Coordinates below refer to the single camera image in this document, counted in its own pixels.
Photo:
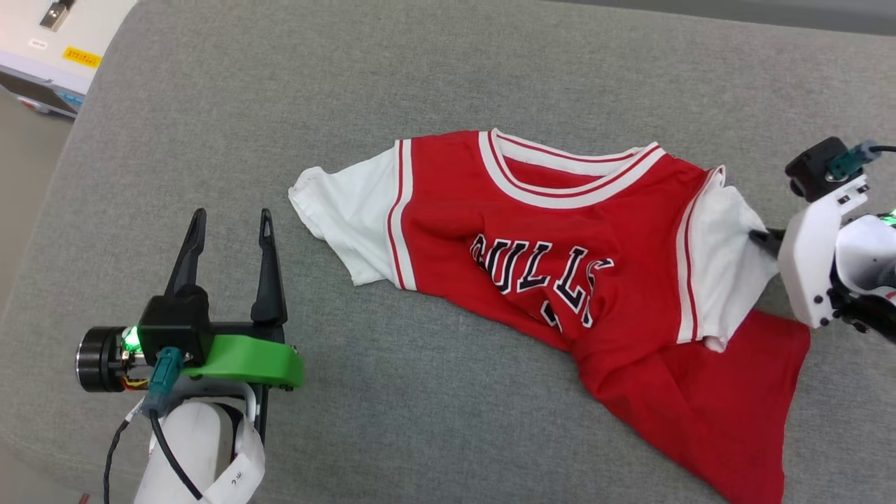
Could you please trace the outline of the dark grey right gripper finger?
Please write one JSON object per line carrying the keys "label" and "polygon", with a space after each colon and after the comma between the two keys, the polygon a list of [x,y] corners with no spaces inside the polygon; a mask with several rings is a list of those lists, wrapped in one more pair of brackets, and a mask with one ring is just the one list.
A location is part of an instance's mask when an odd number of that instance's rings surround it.
{"label": "dark grey right gripper finger", "polygon": [[785,236],[786,230],[770,229],[770,230],[750,230],[749,239],[752,243],[764,250],[766,254],[774,259],[778,258],[780,249]]}

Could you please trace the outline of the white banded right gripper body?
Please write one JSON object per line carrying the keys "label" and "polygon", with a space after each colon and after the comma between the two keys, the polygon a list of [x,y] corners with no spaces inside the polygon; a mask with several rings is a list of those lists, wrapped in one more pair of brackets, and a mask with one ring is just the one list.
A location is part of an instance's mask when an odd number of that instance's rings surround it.
{"label": "white banded right gripper body", "polygon": [[867,178],[858,176],[809,204],[787,224],[778,254],[780,276],[797,320],[821,328],[834,319],[867,330],[854,301],[870,293],[872,217],[845,225],[843,216],[867,203]]}

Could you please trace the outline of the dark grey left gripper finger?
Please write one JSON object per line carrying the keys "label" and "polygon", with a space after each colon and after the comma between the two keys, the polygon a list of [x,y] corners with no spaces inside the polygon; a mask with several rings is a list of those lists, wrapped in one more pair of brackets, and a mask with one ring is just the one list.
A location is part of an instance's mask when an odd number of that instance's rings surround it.
{"label": "dark grey left gripper finger", "polygon": [[285,323],[288,309],[281,275],[281,262],[273,230],[272,213],[263,209],[260,213],[258,243],[262,250],[260,275],[255,303],[251,307],[253,323]]}
{"label": "dark grey left gripper finger", "polygon": [[206,210],[196,209],[190,220],[188,232],[179,250],[165,290],[167,297],[174,297],[183,288],[196,285],[198,260],[204,252],[206,236]]}

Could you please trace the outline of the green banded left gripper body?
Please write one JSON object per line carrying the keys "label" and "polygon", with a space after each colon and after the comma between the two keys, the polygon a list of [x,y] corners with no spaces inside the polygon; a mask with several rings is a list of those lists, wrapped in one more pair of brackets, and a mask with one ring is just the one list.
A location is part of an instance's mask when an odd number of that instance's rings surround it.
{"label": "green banded left gripper body", "polygon": [[[183,369],[171,386],[171,404],[188,398],[242,398],[246,417],[265,436],[272,389],[292,391],[304,381],[304,363],[281,328],[250,323],[219,325],[205,364],[183,351]],[[90,329],[76,352],[76,376],[87,392],[145,391],[156,360],[148,360],[136,326]]]}

